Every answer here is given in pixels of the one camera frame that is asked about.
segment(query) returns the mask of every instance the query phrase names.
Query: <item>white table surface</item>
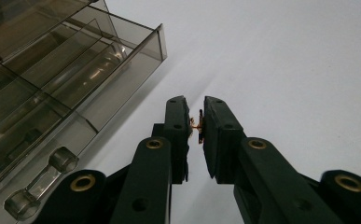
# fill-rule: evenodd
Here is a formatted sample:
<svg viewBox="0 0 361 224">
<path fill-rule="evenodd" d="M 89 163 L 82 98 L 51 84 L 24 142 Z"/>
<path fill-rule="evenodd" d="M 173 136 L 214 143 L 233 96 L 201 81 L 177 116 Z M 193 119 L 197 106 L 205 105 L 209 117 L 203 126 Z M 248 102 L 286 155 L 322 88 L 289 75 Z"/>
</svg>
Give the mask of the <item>white table surface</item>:
<svg viewBox="0 0 361 224">
<path fill-rule="evenodd" d="M 106 3 L 131 21 L 163 23 L 168 59 L 106 126 L 84 168 L 114 173 L 163 122 L 168 99 L 185 95 L 197 118 L 211 95 L 300 173 L 361 175 L 361 1 Z M 233 186 L 210 179 L 196 133 L 189 144 L 189 182 L 173 187 L 172 223 L 243 223 Z"/>
</svg>

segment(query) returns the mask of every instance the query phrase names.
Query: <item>transparent plastic box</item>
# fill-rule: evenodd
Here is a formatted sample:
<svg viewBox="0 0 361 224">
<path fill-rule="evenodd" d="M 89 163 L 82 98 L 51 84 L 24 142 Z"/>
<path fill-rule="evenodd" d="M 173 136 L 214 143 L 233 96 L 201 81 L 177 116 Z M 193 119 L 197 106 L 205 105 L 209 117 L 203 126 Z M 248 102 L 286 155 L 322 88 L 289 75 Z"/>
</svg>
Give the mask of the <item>transparent plastic box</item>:
<svg viewBox="0 0 361 224">
<path fill-rule="evenodd" d="M 162 26 L 103 0 L 0 0 L 0 223 L 28 222 L 165 58 Z"/>
</svg>

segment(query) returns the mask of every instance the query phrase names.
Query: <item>screw hole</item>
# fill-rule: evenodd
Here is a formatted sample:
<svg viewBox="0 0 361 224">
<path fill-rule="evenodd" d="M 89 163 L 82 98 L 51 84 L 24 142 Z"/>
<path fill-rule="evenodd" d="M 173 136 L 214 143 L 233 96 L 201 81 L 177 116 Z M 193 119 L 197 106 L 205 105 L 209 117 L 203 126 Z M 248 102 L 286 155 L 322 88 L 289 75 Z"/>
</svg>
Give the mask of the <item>screw hole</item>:
<svg viewBox="0 0 361 224">
<path fill-rule="evenodd" d="M 147 141 L 146 146 L 148 148 L 152 148 L 152 149 L 160 148 L 160 147 L 162 147 L 162 142 L 158 139 L 152 139 L 152 140 Z"/>
<path fill-rule="evenodd" d="M 143 212 L 148 208 L 148 200 L 146 200 L 146 199 L 136 199 L 132 203 L 132 208 L 136 212 Z"/>
<path fill-rule="evenodd" d="M 260 140 L 251 140 L 249 141 L 249 146 L 255 149 L 264 149 L 267 147 L 267 144 Z"/>
<path fill-rule="evenodd" d="M 93 175 L 81 175 L 70 184 L 70 189 L 75 192 L 81 192 L 92 188 L 96 179 Z"/>
<path fill-rule="evenodd" d="M 76 186 L 78 188 L 86 187 L 90 183 L 89 179 L 80 179 L 76 182 Z"/>
<path fill-rule="evenodd" d="M 348 189 L 353 192 L 361 192 L 361 182 L 348 175 L 335 176 L 335 182 L 344 189 Z"/>
</svg>

